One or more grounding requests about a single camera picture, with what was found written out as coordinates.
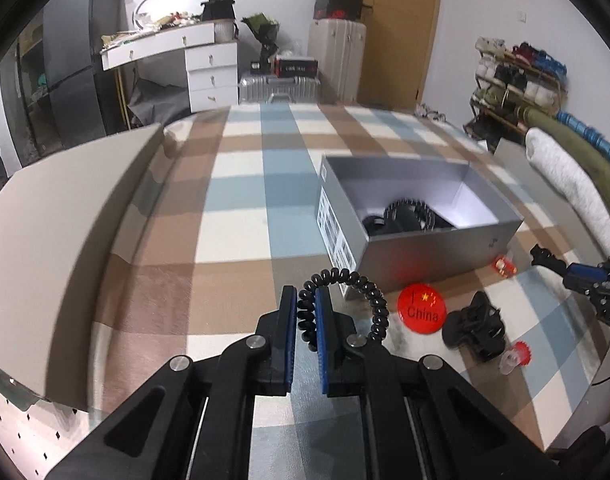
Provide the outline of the red clear ring charm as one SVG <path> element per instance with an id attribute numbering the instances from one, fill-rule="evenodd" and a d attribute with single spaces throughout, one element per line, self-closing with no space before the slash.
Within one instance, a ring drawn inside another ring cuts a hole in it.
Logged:
<path id="1" fill-rule="evenodd" d="M 516 274 L 516 266 L 505 255 L 498 255 L 491 263 L 491 267 L 503 278 L 512 278 Z"/>

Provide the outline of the black hair claw clip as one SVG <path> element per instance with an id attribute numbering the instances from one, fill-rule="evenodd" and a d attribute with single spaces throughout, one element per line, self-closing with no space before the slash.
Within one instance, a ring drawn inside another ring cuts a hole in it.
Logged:
<path id="1" fill-rule="evenodd" d="M 500 310 L 483 290 L 478 290 L 471 303 L 446 316 L 442 326 L 442 341 L 453 349 L 465 346 L 480 362 L 501 356 L 506 348 L 506 326 Z"/>

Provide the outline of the white rolled blanket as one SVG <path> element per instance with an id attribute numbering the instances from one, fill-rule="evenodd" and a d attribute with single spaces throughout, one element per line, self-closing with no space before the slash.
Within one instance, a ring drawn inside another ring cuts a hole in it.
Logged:
<path id="1" fill-rule="evenodd" d="M 610 256 L 610 212 L 585 170 L 539 128 L 527 131 L 525 153 L 528 162 L 567 199 L 602 252 Z"/>

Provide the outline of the olive green rolled blanket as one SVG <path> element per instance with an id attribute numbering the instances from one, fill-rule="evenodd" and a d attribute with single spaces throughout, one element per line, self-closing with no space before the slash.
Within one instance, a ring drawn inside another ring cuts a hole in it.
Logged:
<path id="1" fill-rule="evenodd" d="M 610 212 L 610 162 L 571 128 L 537 110 L 536 107 L 521 105 L 515 109 L 515 114 L 529 128 L 538 128 L 547 133 L 574 158 L 574 161 L 588 174 Z"/>

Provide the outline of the small red gear charm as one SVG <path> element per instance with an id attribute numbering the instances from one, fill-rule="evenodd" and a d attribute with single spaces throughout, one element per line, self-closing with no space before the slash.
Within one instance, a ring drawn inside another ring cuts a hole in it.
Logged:
<path id="1" fill-rule="evenodd" d="M 499 372 L 503 375 L 511 374 L 516 368 L 526 366 L 532 360 L 532 352 L 524 341 L 517 341 L 503 352 L 499 362 Z"/>

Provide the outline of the red China badge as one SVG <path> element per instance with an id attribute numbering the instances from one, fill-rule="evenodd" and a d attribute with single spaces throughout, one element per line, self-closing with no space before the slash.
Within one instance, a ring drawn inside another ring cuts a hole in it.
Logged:
<path id="1" fill-rule="evenodd" d="M 405 287 L 397 299 L 397 312 L 408 330 L 429 335 L 442 329 L 447 317 L 445 301 L 438 291 L 424 283 Z"/>

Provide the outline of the black items in box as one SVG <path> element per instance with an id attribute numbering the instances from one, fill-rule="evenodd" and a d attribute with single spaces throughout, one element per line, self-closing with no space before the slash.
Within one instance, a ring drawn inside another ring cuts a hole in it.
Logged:
<path id="1" fill-rule="evenodd" d="M 397 219 L 371 214 L 362 220 L 362 225 L 369 236 L 452 230 L 454 228 L 453 224 L 442 217 L 419 217 L 416 214 Z"/>

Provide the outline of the grey cardboard box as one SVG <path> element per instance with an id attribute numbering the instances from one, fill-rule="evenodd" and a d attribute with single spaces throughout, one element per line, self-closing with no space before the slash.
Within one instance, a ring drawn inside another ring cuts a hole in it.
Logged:
<path id="1" fill-rule="evenodd" d="M 326 156 L 317 224 L 330 260 L 383 292 L 488 266 L 522 216 L 470 162 Z"/>

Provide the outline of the shoe rack with shoes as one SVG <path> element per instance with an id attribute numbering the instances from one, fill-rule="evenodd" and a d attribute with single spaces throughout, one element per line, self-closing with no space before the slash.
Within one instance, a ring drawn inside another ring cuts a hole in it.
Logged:
<path id="1" fill-rule="evenodd" d="M 470 97 L 473 118 L 464 125 L 473 139 L 490 145 L 506 139 L 521 144 L 528 130 L 529 108 L 548 116 L 559 113 L 567 100 L 567 68 L 545 50 L 527 42 L 509 47 L 500 38 L 480 37 Z"/>

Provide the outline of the wooden door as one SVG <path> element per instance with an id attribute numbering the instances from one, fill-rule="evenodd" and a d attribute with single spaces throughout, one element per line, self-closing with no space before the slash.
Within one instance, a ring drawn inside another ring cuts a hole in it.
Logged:
<path id="1" fill-rule="evenodd" d="M 363 0 L 367 26 L 358 102 L 412 110 L 422 96 L 440 0 Z"/>

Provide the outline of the black refrigerator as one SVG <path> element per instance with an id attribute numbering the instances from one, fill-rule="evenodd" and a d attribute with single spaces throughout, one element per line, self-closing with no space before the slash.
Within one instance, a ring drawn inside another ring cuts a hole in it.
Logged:
<path id="1" fill-rule="evenodd" d="M 127 128 L 102 38 L 118 32 L 120 0 L 49 0 L 20 38 L 17 68 L 39 158 Z"/>

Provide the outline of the white upright suitcase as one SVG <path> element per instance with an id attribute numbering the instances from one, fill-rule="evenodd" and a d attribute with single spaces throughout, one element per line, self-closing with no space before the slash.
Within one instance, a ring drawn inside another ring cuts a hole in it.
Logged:
<path id="1" fill-rule="evenodd" d="M 324 18 L 309 27 L 307 55 L 318 62 L 321 101 L 357 102 L 367 27 L 365 24 Z"/>

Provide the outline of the silver suitcase lying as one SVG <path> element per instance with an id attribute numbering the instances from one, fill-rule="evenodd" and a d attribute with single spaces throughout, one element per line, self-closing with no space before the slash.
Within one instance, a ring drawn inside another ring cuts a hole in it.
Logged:
<path id="1" fill-rule="evenodd" d="M 321 96 L 317 78 L 245 75 L 239 83 L 239 102 L 316 104 Z"/>

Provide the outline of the white desk with drawers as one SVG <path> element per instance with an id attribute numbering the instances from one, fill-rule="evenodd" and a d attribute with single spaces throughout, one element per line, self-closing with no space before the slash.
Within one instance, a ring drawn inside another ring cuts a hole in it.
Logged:
<path id="1" fill-rule="evenodd" d="M 238 25 L 215 20 L 157 32 L 137 32 L 101 51 L 104 70 L 155 58 L 183 54 L 183 68 L 193 113 L 239 102 Z"/>

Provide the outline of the black red shoe box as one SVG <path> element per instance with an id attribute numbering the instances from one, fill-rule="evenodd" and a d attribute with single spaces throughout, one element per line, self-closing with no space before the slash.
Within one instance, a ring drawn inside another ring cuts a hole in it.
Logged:
<path id="1" fill-rule="evenodd" d="M 273 73 L 279 78 L 317 78 L 318 61 L 306 56 L 277 56 L 274 59 Z"/>

